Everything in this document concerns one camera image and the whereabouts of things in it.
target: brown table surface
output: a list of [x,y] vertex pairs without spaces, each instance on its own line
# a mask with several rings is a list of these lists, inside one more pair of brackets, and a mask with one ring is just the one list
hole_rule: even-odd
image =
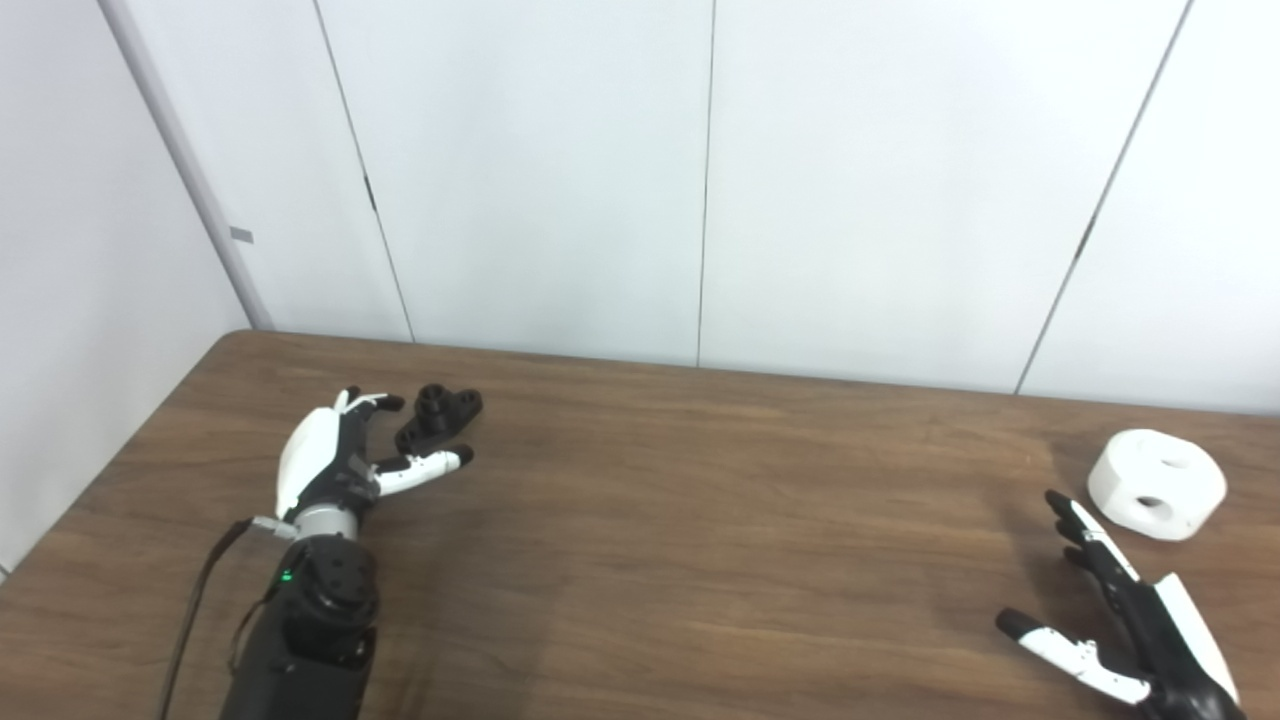
[[[0,585],[0,717],[150,717],[195,573],[270,514],[298,420],[349,383],[426,382],[484,393],[477,456],[366,518],[362,720],[1133,717],[992,626],[1010,605],[1116,642],[1042,493],[1083,498],[1132,427],[1201,443],[1231,489],[1188,543],[1117,542],[1183,577],[1251,717],[1280,717],[1280,420],[253,332]],[[175,720],[216,717],[282,551],[251,533],[215,571]]]

